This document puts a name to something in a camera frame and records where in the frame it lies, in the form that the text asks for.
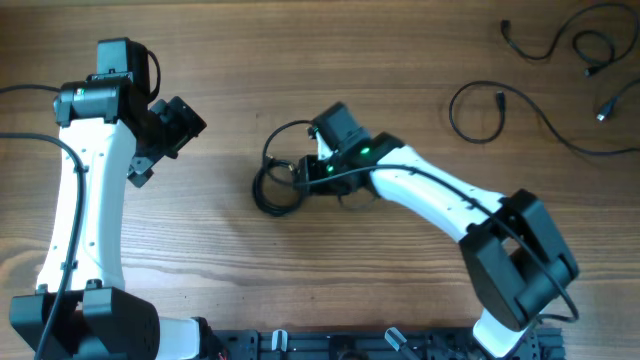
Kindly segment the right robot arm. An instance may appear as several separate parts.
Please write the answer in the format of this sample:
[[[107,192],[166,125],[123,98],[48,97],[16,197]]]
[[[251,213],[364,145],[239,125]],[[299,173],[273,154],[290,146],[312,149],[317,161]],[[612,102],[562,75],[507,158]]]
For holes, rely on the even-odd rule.
[[[575,257],[543,202],[521,189],[483,190],[424,160],[388,133],[371,136],[341,102],[310,122],[317,152],[301,159],[305,195],[342,197],[367,190],[401,205],[448,235],[461,251],[483,312],[464,359],[506,359],[520,349],[543,357],[535,323],[557,298],[568,301]]]

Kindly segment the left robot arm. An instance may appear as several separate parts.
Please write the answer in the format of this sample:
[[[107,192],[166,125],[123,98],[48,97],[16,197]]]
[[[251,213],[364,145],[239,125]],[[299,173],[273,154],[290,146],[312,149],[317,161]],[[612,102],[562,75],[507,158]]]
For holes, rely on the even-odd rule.
[[[14,330],[39,359],[203,359],[199,318],[161,317],[128,293],[121,262],[124,193],[176,158],[205,128],[182,99],[158,96],[159,62],[128,38],[102,40],[97,67],[59,87],[62,153],[54,229],[31,295],[10,304]]]

